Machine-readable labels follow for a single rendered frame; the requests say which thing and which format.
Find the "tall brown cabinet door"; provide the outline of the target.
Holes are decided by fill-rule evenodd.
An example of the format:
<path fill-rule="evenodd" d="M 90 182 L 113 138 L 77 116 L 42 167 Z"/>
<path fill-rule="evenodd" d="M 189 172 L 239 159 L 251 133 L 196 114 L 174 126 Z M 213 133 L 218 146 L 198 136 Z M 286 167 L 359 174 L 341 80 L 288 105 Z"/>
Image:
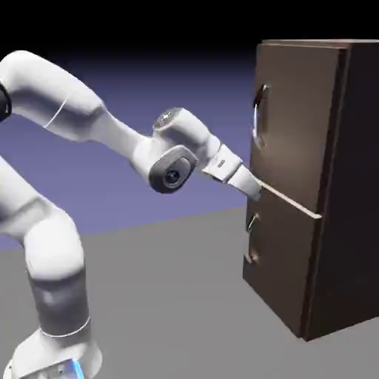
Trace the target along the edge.
<path fill-rule="evenodd" d="M 344 77 L 346 49 L 262 44 L 256 93 L 270 86 L 260 106 L 265 146 L 252 149 L 252 168 L 265 184 L 313 213 L 321 212 L 329 137 Z"/>

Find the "dark brown wooden cabinet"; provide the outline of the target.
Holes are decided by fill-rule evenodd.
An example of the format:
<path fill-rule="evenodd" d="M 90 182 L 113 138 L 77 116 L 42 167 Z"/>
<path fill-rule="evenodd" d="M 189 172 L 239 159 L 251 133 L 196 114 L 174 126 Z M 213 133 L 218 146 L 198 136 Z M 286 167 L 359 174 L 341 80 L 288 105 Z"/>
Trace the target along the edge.
<path fill-rule="evenodd" d="M 311 341 L 379 317 L 379 40 L 266 40 L 346 49 L 335 127 L 329 137 L 321 212 L 309 262 L 302 338 Z"/>

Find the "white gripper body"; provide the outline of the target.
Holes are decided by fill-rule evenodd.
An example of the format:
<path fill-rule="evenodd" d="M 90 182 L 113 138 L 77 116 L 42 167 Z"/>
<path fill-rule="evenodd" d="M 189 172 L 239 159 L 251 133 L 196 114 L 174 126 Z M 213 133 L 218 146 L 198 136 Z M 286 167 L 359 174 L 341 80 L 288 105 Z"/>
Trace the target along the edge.
<path fill-rule="evenodd" d="M 260 197 L 261 184 L 259 180 L 243 164 L 237 168 L 227 183 L 250 199 L 259 199 Z"/>

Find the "short brown cabinet door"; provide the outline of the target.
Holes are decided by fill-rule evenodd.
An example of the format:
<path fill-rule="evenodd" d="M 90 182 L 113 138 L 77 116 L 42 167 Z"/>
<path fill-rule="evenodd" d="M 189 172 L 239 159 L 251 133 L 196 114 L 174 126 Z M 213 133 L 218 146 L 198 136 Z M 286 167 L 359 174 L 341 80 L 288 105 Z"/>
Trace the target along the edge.
<path fill-rule="evenodd" d="M 259 262 L 250 264 L 244 258 L 243 279 L 300 337 L 309 262 L 321 218 L 307 215 L 265 189 L 259 201 L 248 203 L 246 221 L 255 212 L 261 218 L 255 229 Z"/>

